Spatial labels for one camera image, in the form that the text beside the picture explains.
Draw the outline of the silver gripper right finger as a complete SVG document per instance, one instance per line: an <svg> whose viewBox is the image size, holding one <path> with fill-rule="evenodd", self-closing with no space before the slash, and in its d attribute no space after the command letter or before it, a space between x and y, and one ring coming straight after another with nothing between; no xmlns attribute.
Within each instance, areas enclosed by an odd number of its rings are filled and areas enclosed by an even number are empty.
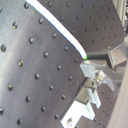
<svg viewBox="0 0 128 128"><path fill-rule="evenodd" d="M128 42L123 42L108 52L112 67L128 60Z"/></svg>

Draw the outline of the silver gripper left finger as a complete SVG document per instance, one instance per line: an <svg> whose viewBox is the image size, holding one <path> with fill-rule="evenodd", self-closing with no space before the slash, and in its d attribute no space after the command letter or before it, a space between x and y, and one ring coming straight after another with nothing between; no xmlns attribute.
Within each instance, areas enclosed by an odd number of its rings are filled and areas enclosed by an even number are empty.
<svg viewBox="0 0 128 128"><path fill-rule="evenodd" d="M122 74L109 68L105 61L83 61L80 68L84 76L91 78L97 86L104 83L112 91L115 90L114 83L122 81Z"/></svg>

